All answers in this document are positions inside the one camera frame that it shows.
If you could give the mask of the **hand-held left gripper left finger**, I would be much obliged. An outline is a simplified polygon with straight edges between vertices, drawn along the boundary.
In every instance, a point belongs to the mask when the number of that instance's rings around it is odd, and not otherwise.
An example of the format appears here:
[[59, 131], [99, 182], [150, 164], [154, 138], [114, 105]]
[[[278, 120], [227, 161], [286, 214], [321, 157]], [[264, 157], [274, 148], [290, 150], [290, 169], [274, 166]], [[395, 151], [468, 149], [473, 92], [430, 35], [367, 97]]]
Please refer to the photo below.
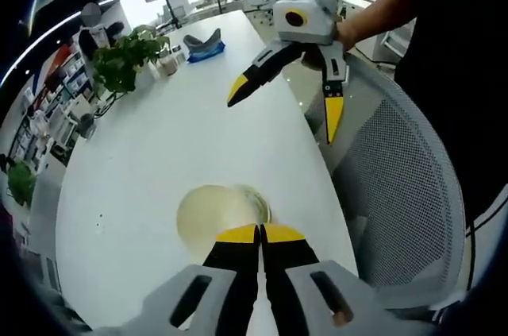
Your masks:
[[201, 265], [188, 265], [150, 293], [140, 314], [94, 335], [246, 335], [258, 292], [260, 231], [226, 230]]

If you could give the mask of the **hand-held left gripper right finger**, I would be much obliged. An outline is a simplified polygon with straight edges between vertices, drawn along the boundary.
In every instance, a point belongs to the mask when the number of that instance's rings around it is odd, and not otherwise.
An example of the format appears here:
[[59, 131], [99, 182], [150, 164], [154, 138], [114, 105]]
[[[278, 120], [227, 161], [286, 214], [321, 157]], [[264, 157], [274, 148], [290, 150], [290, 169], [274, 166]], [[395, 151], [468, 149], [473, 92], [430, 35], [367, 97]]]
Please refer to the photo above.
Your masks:
[[267, 297], [281, 335], [396, 335], [397, 319], [336, 261], [319, 261], [305, 236], [260, 225]]

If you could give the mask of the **person's right hand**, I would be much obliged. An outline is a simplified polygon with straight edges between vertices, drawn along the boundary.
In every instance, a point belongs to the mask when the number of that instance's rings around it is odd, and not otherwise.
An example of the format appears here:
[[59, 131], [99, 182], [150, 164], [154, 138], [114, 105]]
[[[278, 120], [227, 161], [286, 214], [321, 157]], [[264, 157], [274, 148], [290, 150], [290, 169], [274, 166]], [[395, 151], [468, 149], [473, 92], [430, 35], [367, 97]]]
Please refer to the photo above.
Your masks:
[[[355, 31], [350, 23], [342, 17], [337, 16], [335, 23], [337, 28], [335, 40], [342, 43], [343, 53], [346, 53], [357, 42]], [[301, 64], [310, 70], [320, 71], [324, 67], [325, 61], [321, 53], [317, 49], [312, 48], [304, 53]]]

